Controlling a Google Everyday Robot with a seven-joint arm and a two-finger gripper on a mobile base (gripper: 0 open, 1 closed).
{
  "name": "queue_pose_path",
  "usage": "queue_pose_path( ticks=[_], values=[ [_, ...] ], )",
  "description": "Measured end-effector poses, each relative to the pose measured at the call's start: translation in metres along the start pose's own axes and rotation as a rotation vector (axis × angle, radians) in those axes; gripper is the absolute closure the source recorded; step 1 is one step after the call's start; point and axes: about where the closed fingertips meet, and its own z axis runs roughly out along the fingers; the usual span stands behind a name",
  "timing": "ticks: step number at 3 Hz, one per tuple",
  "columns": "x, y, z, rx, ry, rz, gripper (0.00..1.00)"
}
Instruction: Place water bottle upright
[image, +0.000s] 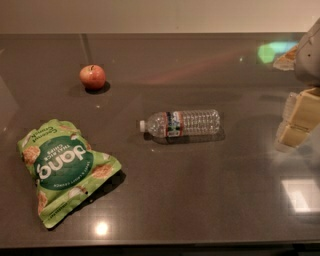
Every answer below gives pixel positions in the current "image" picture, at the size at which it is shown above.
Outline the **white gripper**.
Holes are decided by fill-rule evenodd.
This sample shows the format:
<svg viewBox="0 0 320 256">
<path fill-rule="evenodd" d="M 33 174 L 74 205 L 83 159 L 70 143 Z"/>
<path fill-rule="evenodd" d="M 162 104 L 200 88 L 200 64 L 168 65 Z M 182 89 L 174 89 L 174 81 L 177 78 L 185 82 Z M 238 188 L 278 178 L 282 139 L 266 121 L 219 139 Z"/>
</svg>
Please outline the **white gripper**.
<svg viewBox="0 0 320 256">
<path fill-rule="evenodd" d="M 320 123 L 320 18 L 299 41 L 294 71 L 299 81 L 315 87 L 289 94 L 274 142 L 280 152 L 299 147 Z"/>
</svg>

